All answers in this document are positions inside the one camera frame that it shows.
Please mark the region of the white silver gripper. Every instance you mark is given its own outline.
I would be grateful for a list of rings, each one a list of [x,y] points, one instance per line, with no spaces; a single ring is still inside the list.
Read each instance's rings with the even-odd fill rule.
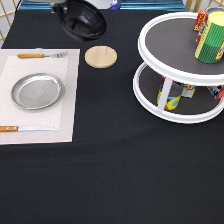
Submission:
[[[56,12],[56,8],[61,6],[67,0],[28,0],[29,3],[34,6],[46,7],[51,10],[52,13]]]

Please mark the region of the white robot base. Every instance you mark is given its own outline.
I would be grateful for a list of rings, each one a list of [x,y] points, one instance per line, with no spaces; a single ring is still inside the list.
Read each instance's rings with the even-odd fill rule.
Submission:
[[[88,0],[98,9],[119,9],[121,0]]]

